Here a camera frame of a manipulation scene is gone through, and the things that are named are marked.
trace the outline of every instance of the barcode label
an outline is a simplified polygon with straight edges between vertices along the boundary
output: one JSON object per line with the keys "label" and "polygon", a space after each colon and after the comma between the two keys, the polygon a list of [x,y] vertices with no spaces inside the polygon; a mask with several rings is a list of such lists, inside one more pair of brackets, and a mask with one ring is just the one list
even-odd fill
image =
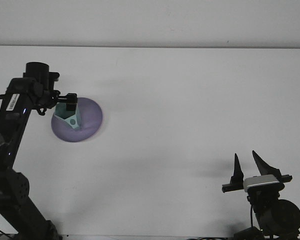
{"label": "barcode label", "polygon": [[12,95],[8,107],[6,108],[7,111],[13,111],[15,109],[19,96],[20,94],[18,93]]}

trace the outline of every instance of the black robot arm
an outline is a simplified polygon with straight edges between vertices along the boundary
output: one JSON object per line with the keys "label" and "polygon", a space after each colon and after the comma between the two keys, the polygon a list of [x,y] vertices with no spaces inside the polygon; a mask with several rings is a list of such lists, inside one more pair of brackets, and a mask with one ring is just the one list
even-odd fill
{"label": "black robot arm", "polygon": [[29,62],[23,77],[13,78],[5,94],[0,95],[0,214],[18,231],[17,239],[59,240],[55,226],[29,198],[28,179],[13,170],[31,111],[44,115],[59,99],[76,105],[75,93],[67,98],[54,90],[58,77],[59,73],[49,72],[47,64]]}

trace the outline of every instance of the white label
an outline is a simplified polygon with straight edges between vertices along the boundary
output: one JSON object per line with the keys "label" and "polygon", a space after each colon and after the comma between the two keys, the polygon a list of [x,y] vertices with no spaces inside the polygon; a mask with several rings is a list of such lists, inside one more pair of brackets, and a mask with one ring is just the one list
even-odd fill
{"label": "white label", "polygon": [[9,105],[6,108],[7,111],[13,111],[15,109],[19,96],[20,94],[18,93],[12,95]]}

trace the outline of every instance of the white table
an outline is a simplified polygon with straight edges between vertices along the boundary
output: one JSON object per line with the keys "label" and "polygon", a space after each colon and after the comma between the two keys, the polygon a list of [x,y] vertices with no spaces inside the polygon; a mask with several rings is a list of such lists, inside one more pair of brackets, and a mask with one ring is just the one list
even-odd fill
{"label": "white table", "polygon": [[0,46],[0,94],[33,61],[104,112],[79,143],[54,136],[53,110],[30,116],[14,168],[60,233],[230,237],[250,204],[221,186],[235,152],[259,174],[252,150],[293,176],[280,193],[300,208],[300,49]]}

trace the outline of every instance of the black cylinder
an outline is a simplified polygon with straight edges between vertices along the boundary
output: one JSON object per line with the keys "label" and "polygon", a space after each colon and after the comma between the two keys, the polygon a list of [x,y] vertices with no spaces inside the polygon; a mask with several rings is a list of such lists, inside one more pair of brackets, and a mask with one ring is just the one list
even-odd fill
{"label": "black cylinder", "polygon": [[25,66],[24,78],[35,78],[43,85],[44,90],[49,89],[49,65],[42,62],[28,62]]}
{"label": "black cylinder", "polygon": [[258,223],[266,236],[297,232],[300,228],[300,210],[292,202],[280,199],[260,215]]}

